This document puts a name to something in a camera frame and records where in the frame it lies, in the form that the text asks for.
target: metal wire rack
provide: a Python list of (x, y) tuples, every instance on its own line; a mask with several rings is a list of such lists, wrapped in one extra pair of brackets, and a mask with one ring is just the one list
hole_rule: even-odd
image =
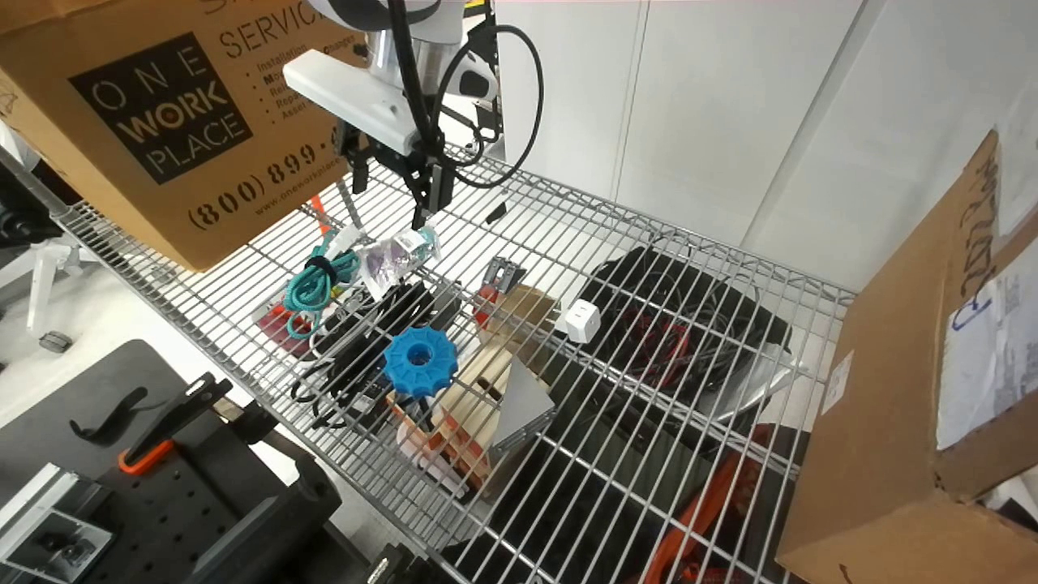
[[(380, 168), (352, 203), (372, 240), (401, 233), (413, 219), (405, 187)], [(351, 219), (333, 187), (324, 206)], [(173, 266), (87, 206), (69, 208), (60, 224), (457, 581), (788, 581), (772, 555), (848, 304), (836, 285), (539, 175), (517, 171), (496, 192), (461, 187), (431, 221), (436, 255), (408, 274), (405, 299), (420, 299), (420, 314), (401, 304), (375, 319), (347, 285), (321, 314), (333, 325), (315, 321), (390, 342), (428, 319), (428, 295), (461, 304), (440, 321), (461, 352), (454, 385), (413, 402), (408, 425), (384, 405), (380, 359), (362, 359), (356, 344), (347, 344), (352, 353), (317, 352), (307, 330), (287, 335), (304, 344), (296, 352), (263, 329), (321, 243), (307, 216), (283, 219), (208, 274)], [(496, 257), (526, 270), (517, 291), (530, 301), (484, 295)], [(589, 285), (608, 295), (601, 330), (608, 344), (579, 349), (552, 321)], [(767, 379), (781, 375), (781, 384), (767, 385), (756, 370), (775, 349)], [(484, 425), (501, 417), (492, 392), (517, 363), (542, 379), (553, 417), (489, 457)], [(443, 414), (461, 439), (416, 445), (416, 433), (443, 433)]]

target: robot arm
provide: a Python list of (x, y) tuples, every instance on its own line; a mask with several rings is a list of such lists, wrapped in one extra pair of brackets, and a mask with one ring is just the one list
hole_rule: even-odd
[[(405, 180), (416, 199), (413, 224), (420, 229), (428, 216), (449, 206), (454, 192), (454, 164), (436, 133), (436, 98), (461, 47), (462, 0), (310, 0), (310, 8), (366, 34), (370, 70), (310, 49), (286, 66), (286, 85), (342, 122), (352, 192), (366, 187), (366, 159), (380, 159)], [(484, 79), (484, 98), (492, 98), (492, 70), (462, 61), (461, 74)]]

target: blue spool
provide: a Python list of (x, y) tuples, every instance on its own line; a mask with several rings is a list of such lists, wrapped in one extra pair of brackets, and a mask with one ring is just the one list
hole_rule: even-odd
[(405, 401), (435, 397), (457, 370), (457, 349), (435, 329), (408, 329), (384, 353), (384, 377)]

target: tan cardboard flap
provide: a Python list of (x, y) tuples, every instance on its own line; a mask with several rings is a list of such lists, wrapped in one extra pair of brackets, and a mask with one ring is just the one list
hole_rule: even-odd
[(342, 175), (338, 122), (286, 89), (283, 61), (356, 60), (361, 36), (304, 0), (0, 8), (19, 22), (72, 13), (0, 36), (0, 115), (103, 219), (189, 270)]
[[(993, 257), (1002, 274), (1038, 240), (1038, 216), (1032, 216), (1008, 243)], [(1006, 417), (979, 425), (954, 449), (939, 452), (937, 477), (956, 495), (985, 495), (996, 485), (1038, 465), (1034, 441), (1038, 397), (1032, 392)]]
[(0, 36), (29, 30), (69, 13), (82, 13), (110, 0), (3, 0), (0, 4)]
[(911, 230), (853, 301), (836, 363), (853, 352), (847, 397), (813, 425), (781, 550), (866, 525), (933, 490), (933, 384), (939, 377), (949, 233), (975, 199), (969, 159), (949, 194)]
[(1038, 579), (1032, 532), (939, 490), (779, 563), (810, 584), (993, 584)]

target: white wall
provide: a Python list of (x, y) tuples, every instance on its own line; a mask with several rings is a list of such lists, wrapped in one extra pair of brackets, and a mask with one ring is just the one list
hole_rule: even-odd
[[(1038, 85), (1034, 0), (501, 0), (500, 16), (552, 61), (528, 168), (848, 289)], [(508, 61), (501, 79), (516, 126), (526, 89)]]
[(1038, 85), (1034, 60), (1034, 0), (882, 4), (748, 250), (860, 289)]

